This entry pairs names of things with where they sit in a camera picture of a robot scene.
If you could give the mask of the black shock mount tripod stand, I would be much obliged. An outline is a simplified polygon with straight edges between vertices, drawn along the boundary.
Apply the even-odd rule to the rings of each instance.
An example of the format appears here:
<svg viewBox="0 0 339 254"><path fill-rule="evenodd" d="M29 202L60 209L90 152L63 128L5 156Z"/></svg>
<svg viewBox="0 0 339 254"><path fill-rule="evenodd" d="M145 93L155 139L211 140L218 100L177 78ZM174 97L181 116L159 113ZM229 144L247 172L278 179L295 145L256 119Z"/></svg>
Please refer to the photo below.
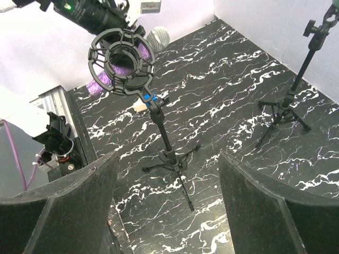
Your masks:
<svg viewBox="0 0 339 254"><path fill-rule="evenodd" d="M91 95L106 91L119 96L138 96L158 126L165 145L162 164L142 170L149 172L164 168L181 178L182 171L188 166L188 156L201 146L197 144L181 156L176 154L164 127L163 107L170 99L168 96L158 97L150 90L155 73L155 54L166 49L169 42L170 35L162 26L152 29L146 37L137 31L119 28L99 33L88 51L88 67L93 79L86 88Z"/></svg>

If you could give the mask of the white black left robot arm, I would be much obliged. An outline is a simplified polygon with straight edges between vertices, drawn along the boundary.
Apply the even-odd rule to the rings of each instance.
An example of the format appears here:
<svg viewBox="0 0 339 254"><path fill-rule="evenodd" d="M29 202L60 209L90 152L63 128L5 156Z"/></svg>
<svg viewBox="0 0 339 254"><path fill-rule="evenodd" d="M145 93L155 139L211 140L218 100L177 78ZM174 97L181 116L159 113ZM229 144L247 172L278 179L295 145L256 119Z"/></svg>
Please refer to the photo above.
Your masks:
<svg viewBox="0 0 339 254"><path fill-rule="evenodd" d="M126 5L104 5L99 1L41 1L45 11L54 11L95 35L88 52L90 73L99 88L117 95L138 95L143 102L153 99L149 85L154 76L156 42L168 45L168 38L146 33L127 17ZM17 94L1 88L1 121L12 123L44 145L38 162L57 157L62 176L85 166L71 127L64 116L45 112L24 102Z"/></svg>

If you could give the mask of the mint green toy microphone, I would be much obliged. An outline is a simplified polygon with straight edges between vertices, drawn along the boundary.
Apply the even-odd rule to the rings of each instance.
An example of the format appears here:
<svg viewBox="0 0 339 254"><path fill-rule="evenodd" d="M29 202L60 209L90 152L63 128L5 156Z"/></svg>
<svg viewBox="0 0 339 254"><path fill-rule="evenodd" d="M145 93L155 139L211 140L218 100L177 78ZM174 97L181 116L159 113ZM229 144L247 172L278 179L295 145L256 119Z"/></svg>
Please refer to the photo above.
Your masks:
<svg viewBox="0 0 339 254"><path fill-rule="evenodd" d="M332 4L333 4L335 7L339 8L339 0L332 0Z"/></svg>

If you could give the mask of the black slim tripod stand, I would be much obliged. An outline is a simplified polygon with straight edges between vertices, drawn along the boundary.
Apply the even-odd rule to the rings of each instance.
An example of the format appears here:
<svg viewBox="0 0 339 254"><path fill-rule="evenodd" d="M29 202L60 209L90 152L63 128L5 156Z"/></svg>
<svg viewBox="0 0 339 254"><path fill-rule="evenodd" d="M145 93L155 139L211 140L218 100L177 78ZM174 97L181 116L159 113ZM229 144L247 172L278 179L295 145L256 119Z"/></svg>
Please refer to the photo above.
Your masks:
<svg viewBox="0 0 339 254"><path fill-rule="evenodd" d="M267 131L263 134L261 139L256 145L256 148L260 148L264 139L271 132L274 127L292 123L299 122L303 130L308 132L311 130L311 127L307 125L301 117L299 117L294 109L291 107L291 104L295 101L295 95L297 91L297 87L299 86L314 54L316 51L319 51L325 42L326 37L329 35L329 30L334 27L338 23L338 8L333 4L328 8L326 13L324 14L322 25L316 26L315 20L310 20L304 30L303 36L308 37L311 34L313 35L312 39L308 44L309 52L293 82L291 88L287 91L286 95L283 98L281 103L279 102L265 102L259 101L258 106L262 108L263 106L270 106L272 110L273 121L268 127Z"/></svg>

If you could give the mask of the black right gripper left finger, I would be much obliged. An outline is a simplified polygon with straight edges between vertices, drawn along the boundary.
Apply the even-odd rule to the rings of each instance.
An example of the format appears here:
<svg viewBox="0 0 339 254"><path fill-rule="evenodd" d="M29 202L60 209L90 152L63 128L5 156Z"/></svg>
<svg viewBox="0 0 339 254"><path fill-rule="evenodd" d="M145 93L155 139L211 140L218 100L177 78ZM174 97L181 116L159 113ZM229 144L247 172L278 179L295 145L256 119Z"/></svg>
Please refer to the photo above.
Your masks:
<svg viewBox="0 0 339 254"><path fill-rule="evenodd" d="M119 156L14 198L1 198L1 253L99 253L117 181Z"/></svg>

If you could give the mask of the purple glitter microphone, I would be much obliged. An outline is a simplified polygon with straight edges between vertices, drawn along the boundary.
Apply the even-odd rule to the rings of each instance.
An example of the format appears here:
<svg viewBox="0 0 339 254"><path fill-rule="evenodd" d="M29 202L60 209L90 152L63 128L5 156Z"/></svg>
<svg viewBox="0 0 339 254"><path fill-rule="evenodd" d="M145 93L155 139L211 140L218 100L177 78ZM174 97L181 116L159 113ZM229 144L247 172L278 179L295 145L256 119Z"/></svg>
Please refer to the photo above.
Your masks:
<svg viewBox="0 0 339 254"><path fill-rule="evenodd" d="M142 29L108 29L92 41L88 67L92 75L86 88L91 95L112 92L150 100L155 74L155 55L169 44L164 27L155 27L146 37Z"/></svg>

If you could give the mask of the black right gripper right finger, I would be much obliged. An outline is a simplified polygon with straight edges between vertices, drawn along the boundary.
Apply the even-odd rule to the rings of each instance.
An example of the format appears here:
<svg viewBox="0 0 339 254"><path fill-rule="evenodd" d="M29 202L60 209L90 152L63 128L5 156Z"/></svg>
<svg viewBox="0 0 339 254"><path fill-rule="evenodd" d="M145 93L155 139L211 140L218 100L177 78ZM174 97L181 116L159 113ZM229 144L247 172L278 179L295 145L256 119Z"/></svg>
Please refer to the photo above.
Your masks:
<svg viewBox="0 0 339 254"><path fill-rule="evenodd" d="M236 253L338 253L338 200L222 154L220 187Z"/></svg>

